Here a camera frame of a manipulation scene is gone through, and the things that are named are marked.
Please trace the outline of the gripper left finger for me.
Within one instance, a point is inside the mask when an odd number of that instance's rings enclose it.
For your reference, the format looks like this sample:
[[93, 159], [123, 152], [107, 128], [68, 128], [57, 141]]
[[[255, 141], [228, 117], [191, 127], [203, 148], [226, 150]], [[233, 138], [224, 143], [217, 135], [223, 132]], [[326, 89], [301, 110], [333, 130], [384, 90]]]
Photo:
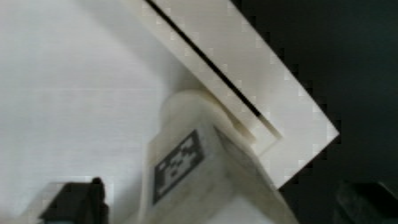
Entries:
[[70, 182], [52, 200], [40, 219], [43, 224], [109, 224], [105, 184], [96, 177], [91, 182]]

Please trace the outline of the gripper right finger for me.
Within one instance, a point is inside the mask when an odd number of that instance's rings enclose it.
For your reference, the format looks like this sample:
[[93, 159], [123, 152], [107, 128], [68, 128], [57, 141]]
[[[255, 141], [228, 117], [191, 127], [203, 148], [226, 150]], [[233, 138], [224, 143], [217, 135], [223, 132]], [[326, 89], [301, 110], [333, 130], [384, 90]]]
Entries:
[[398, 224], [398, 182], [340, 183], [333, 221], [334, 224]]

